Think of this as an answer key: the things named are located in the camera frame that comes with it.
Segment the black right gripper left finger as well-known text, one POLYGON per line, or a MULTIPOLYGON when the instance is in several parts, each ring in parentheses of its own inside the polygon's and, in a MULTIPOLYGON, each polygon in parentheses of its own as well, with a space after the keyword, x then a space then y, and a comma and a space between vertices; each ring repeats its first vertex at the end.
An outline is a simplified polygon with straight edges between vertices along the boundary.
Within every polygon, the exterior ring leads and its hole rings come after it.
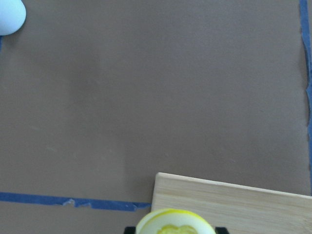
POLYGON ((127 226, 124 228, 124 234, 136 234, 135 226, 127 226))

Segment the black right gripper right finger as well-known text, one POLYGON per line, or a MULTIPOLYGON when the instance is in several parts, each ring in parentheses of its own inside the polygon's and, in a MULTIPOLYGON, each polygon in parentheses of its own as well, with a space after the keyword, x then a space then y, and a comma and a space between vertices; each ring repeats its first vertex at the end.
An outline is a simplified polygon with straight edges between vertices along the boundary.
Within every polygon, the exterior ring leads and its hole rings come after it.
POLYGON ((229 234, 229 231, 226 227, 215 227, 216 234, 229 234))

